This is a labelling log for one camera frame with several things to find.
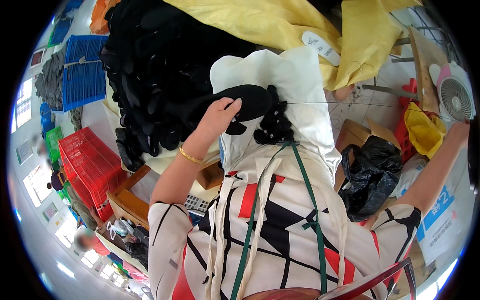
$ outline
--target wooden table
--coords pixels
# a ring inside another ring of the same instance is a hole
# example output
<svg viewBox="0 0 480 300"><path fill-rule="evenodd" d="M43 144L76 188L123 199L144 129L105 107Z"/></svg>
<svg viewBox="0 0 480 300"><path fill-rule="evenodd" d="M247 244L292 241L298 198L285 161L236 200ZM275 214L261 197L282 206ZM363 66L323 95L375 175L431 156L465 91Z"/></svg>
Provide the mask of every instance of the wooden table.
<svg viewBox="0 0 480 300"><path fill-rule="evenodd" d="M416 28L409 26L408 33L408 37L398 40L394 46L411 44L413 58L392 59L392 62L415 62L415 71L417 73L417 93L415 94L390 87L367 84L364 84L362 87L367 90L370 89L380 92L387 92L394 95L416 99L420 102L420 108L422 110L440 114L437 88L432 82L428 68L433 63L439 66L447 64L447 55Z"/></svg>

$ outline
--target woman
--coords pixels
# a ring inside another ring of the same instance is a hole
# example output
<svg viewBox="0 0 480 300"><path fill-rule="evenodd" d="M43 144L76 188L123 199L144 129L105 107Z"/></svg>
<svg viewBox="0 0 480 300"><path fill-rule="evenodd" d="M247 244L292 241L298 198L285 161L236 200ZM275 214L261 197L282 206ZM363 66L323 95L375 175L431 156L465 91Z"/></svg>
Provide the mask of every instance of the woman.
<svg viewBox="0 0 480 300"><path fill-rule="evenodd" d="M418 179L371 230L329 211L342 200L328 169L306 147L287 146L272 159L281 146L256 146L226 170L219 196L193 228L183 204L199 162L240 107L241 99L212 103L156 184L148 214L156 299L310 300L401 261L468 139L469 125L454 124ZM361 297L386 299L394 283L389 278Z"/></svg>

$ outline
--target red plastic crate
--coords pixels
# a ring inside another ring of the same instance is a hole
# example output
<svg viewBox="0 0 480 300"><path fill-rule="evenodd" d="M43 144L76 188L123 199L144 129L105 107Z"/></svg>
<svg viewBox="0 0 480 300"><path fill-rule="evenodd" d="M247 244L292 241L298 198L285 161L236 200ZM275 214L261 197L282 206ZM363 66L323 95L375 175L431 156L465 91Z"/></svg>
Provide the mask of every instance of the red plastic crate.
<svg viewBox="0 0 480 300"><path fill-rule="evenodd" d="M417 92L417 80L415 78L410 78L409 84L404 84L402 87L407 92ZM408 97L400 97L398 100L400 105L403 107L402 114L400 116L400 120L398 120L398 124L395 128L393 134L395 135L396 139L400 143L400 147L402 148L402 164L405 164L407 160L409 160L412 156L417 153L417 150L410 142L408 138L408 130L407 126L405 125L405 112L408 109L408 105L410 102L415 102L415 104L419 104L419 102L415 99L408 98Z"/></svg>
<svg viewBox="0 0 480 300"><path fill-rule="evenodd" d="M65 173L87 206L102 207L107 191L113 192L127 179L120 157L88 127L59 140L59 149ZM113 214L110 204L99 209L98 214L106 221Z"/></svg>

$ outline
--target pile of black insoles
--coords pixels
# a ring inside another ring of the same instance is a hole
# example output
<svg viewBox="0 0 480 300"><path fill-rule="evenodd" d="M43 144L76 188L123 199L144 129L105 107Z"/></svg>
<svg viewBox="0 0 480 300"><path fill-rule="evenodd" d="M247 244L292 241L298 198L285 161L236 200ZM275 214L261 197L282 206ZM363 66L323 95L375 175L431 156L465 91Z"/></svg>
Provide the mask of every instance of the pile of black insoles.
<svg viewBox="0 0 480 300"><path fill-rule="evenodd" d="M292 123L285 117L287 102L280 102L273 85L269 85L267 90L272 96L272 107L260 122L262 129L255 130L253 138L259 144L279 144L293 141L293 130L290 129Z"/></svg>
<svg viewBox="0 0 480 300"><path fill-rule="evenodd" d="M135 171L140 165L138 154L157 156L159 144L168 150L177 148L217 100L210 84L212 64L225 55L246 57L255 44L159 0L122 0L105 19L110 36L99 58L120 107L120 124L129 132L118 136L120 154L126 167ZM251 87L242 92L237 88L223 96L252 93ZM257 114L268 111L268 98L256 108ZM232 127L240 129L232 131L240 132L241 124L234 123Z"/></svg>

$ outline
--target small fan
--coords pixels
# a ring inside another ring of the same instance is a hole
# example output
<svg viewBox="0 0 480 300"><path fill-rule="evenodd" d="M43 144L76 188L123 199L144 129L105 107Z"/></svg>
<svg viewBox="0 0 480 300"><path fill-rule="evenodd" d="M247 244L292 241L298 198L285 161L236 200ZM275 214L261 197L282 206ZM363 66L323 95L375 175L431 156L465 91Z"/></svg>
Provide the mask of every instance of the small fan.
<svg viewBox="0 0 480 300"><path fill-rule="evenodd" d="M440 98L440 117L457 122L471 120L475 106L467 72L452 61L442 67L430 65L429 73Z"/></svg>

